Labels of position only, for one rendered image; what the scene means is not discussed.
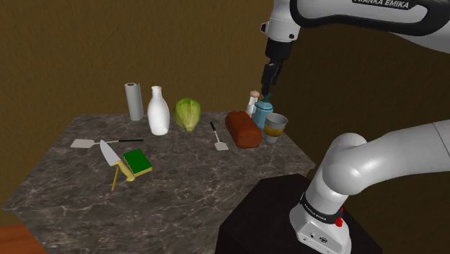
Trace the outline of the green cabbage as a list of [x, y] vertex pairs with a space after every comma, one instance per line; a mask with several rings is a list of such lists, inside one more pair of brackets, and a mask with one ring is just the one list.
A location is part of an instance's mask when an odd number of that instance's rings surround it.
[[200, 103], [188, 97], [179, 99], [173, 110], [175, 123], [187, 132], [194, 130], [200, 120], [200, 114]]

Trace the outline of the dark robot stand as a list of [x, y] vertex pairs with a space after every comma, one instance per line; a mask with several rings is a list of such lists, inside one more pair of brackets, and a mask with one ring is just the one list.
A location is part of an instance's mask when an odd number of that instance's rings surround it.
[[260, 180], [219, 228], [215, 254], [382, 254], [322, 175]]

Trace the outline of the small white bottle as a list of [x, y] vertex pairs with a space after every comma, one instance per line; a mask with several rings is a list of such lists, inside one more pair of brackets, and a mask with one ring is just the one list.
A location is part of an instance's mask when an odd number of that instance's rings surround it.
[[260, 93], [257, 90], [250, 91], [249, 101], [246, 108], [246, 113], [249, 117], [252, 117], [252, 114], [255, 112], [255, 103], [258, 100]]

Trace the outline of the large grey spatula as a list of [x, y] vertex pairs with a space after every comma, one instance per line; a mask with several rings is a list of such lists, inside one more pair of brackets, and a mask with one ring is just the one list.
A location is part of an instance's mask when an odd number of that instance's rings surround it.
[[[110, 143], [118, 143], [118, 142], [141, 142], [143, 139], [121, 139], [116, 141], [110, 141]], [[88, 149], [96, 144], [100, 144], [99, 142], [95, 142], [91, 139], [75, 139], [72, 144], [71, 148], [83, 148]]]

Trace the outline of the white vase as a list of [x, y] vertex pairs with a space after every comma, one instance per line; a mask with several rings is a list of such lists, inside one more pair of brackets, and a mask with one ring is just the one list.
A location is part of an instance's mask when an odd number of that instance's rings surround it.
[[153, 135], [163, 136], [169, 130], [169, 108], [162, 97], [162, 88], [160, 86], [153, 86], [151, 91], [152, 97], [147, 108], [149, 127]]

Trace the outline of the yellow pencil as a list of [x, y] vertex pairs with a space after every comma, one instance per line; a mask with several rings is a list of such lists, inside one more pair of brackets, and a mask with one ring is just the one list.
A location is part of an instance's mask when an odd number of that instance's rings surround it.
[[117, 178], [118, 178], [119, 169], [120, 169], [120, 168], [119, 168], [118, 166], [115, 168], [115, 175], [114, 175], [113, 182], [112, 182], [111, 193], [113, 193], [114, 190], [115, 190], [115, 186], [116, 186], [116, 183], [117, 183]]

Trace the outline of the brown bread loaf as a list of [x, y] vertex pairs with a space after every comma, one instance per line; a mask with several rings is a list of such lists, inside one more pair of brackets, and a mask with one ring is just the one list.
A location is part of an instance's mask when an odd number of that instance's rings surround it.
[[234, 143], [241, 149], [259, 147], [261, 130], [244, 111], [232, 111], [225, 118], [226, 128]]

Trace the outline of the grey cup with yellow band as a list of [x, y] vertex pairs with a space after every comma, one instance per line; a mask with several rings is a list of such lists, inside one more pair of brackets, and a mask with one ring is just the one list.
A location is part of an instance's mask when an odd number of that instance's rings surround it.
[[287, 117], [278, 113], [268, 113], [265, 116], [263, 139], [270, 144], [274, 144], [283, 133], [287, 123]]

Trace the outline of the grey paper towel roll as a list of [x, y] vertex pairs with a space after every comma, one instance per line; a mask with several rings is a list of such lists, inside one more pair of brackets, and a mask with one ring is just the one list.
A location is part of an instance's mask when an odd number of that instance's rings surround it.
[[132, 121], [139, 121], [144, 116], [143, 103], [141, 98], [140, 84], [126, 83], [124, 85], [128, 103], [129, 115]]

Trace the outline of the teal spray bottle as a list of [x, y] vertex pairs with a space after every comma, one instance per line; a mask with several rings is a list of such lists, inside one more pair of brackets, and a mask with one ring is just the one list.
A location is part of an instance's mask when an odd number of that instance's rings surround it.
[[273, 106], [270, 103], [271, 93], [268, 93], [262, 100], [257, 101], [254, 105], [254, 110], [252, 113], [252, 120], [255, 122], [257, 127], [263, 131], [265, 125], [266, 115], [273, 112]]

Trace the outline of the small grey spatula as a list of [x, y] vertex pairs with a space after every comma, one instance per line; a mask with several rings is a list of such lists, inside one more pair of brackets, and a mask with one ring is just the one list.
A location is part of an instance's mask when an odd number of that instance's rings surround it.
[[224, 142], [222, 142], [222, 141], [220, 140], [220, 138], [219, 138], [219, 136], [218, 136], [218, 134], [217, 134], [215, 125], [214, 125], [212, 122], [210, 122], [210, 125], [211, 125], [211, 128], [213, 129], [213, 132], [214, 132], [215, 137], [216, 137], [216, 143], [214, 144], [216, 150], [217, 150], [217, 151], [226, 151], [226, 150], [228, 150], [229, 148], [228, 148], [228, 146], [226, 145], [226, 143], [224, 143]]

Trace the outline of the green and yellow sponge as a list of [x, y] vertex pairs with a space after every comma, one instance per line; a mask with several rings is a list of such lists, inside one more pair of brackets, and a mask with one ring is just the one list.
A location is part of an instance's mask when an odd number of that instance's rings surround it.
[[142, 152], [141, 149], [135, 149], [133, 151], [126, 152], [123, 156], [131, 172], [136, 177], [153, 170], [152, 164], [146, 158], [146, 155]]

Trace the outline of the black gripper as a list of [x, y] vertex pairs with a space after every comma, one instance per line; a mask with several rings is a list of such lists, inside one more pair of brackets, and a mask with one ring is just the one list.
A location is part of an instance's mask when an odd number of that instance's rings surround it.
[[265, 64], [261, 78], [261, 92], [264, 96], [269, 94], [271, 85], [275, 85], [283, 67], [283, 62], [291, 55], [292, 42], [280, 42], [268, 38], [265, 55], [270, 59]]

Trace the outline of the yellow handled kitchen knife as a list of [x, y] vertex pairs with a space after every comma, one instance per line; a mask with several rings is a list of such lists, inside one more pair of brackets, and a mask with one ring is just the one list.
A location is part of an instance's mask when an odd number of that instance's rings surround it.
[[100, 141], [100, 149], [107, 163], [110, 166], [117, 165], [120, 168], [121, 172], [126, 176], [126, 180], [128, 182], [132, 182], [136, 179], [135, 175], [125, 165], [122, 159], [119, 158], [119, 156], [113, 151], [113, 149], [106, 141]]

